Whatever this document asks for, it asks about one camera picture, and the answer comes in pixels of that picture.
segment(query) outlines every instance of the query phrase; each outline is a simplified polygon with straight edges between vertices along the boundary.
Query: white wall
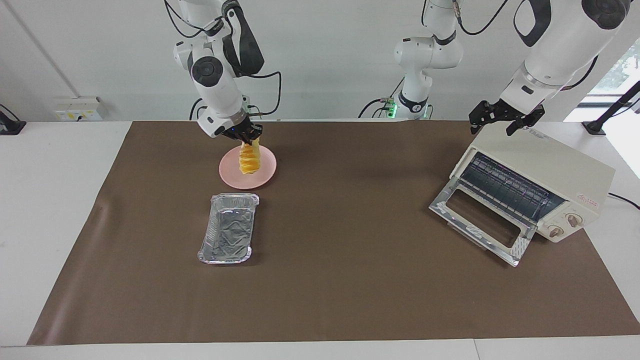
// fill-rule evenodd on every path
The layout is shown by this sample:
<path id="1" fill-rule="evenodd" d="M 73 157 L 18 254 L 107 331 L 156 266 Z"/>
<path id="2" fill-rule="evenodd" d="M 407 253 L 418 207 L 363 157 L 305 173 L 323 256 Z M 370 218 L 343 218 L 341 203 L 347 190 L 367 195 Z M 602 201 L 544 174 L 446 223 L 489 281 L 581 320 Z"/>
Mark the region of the white wall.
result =
<path id="1" fill-rule="evenodd" d="M 356 117 L 402 77 L 393 59 L 396 42 L 429 35 L 420 25 L 422 0 L 241 3 L 266 59 L 262 73 L 283 72 L 282 105 L 274 115 L 282 119 Z M 482 26 L 500 3 L 467 0 L 466 27 Z M 457 69 L 431 72 L 435 118 L 465 119 L 478 101 L 497 99 L 528 53 L 513 31 L 518 3 L 509 2 L 482 35 L 459 34 L 465 57 Z M 180 36 L 162 0 L 0 0 L 0 101 L 25 120 L 55 120 L 55 98 L 72 91 L 6 5 L 81 95 L 97 95 L 106 103 L 109 120 L 185 119 L 198 97 L 188 74 L 173 61 Z M 638 37 L 640 6 L 635 4 L 592 76 L 546 103 L 545 120 L 564 119 Z M 238 83 L 263 111 L 275 104 L 275 78 Z"/>

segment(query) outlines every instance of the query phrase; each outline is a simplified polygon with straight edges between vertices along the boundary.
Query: wall socket box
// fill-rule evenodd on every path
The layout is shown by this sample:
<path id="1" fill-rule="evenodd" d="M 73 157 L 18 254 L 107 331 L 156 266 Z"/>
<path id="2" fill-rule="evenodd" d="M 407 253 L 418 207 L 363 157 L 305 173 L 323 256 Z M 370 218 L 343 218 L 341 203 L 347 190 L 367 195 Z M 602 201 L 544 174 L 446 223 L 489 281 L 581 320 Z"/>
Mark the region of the wall socket box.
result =
<path id="1" fill-rule="evenodd" d="M 60 121 L 102 121 L 105 115 L 106 109 L 97 97 L 62 100 L 56 105 Z"/>

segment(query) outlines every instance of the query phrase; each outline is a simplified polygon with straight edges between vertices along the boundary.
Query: wire rack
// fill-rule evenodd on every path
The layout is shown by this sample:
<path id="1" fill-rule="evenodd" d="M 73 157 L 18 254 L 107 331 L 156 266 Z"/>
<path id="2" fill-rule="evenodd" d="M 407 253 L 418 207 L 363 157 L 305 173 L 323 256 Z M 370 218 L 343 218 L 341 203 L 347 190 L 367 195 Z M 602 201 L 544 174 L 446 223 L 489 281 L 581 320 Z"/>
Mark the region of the wire rack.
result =
<path id="1" fill-rule="evenodd" d="M 461 180 L 469 190 L 525 223 L 537 223 L 565 201 L 480 152 Z"/>

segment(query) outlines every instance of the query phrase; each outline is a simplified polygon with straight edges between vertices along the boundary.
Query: black pole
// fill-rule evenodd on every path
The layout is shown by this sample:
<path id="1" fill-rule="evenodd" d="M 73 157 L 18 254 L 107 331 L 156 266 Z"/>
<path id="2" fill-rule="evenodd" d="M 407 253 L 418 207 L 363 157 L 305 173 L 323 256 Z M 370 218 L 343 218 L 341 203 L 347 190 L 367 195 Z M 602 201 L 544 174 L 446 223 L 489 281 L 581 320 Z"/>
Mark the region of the black pole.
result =
<path id="1" fill-rule="evenodd" d="M 0 111 L 0 135 L 18 135 L 27 123 L 13 121 Z"/>
<path id="2" fill-rule="evenodd" d="M 596 121 L 584 121 L 582 125 L 587 130 L 587 132 L 591 135 L 606 135 L 604 131 L 602 131 L 602 126 L 607 120 L 609 120 L 613 115 L 615 115 L 618 110 L 620 110 L 626 103 L 629 102 L 637 93 L 640 92 L 640 81 L 635 83 L 634 86 L 631 86 L 628 92 L 625 95 L 622 95 L 618 101 L 616 101 L 611 107 L 602 114 L 601 117 Z"/>

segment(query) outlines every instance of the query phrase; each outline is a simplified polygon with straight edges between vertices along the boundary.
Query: white toaster oven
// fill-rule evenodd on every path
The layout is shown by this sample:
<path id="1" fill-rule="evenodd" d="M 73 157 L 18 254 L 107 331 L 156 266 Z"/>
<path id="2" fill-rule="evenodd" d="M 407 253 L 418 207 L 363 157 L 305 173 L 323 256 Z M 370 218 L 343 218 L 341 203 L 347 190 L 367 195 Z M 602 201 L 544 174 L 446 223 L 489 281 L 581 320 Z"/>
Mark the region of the white toaster oven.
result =
<path id="1" fill-rule="evenodd" d="M 535 233 L 559 242 L 598 218 L 614 169 L 535 129 L 507 136 L 507 125 L 482 129 L 429 208 L 517 266 Z M 447 205 L 456 190 L 520 228 L 510 247 Z"/>

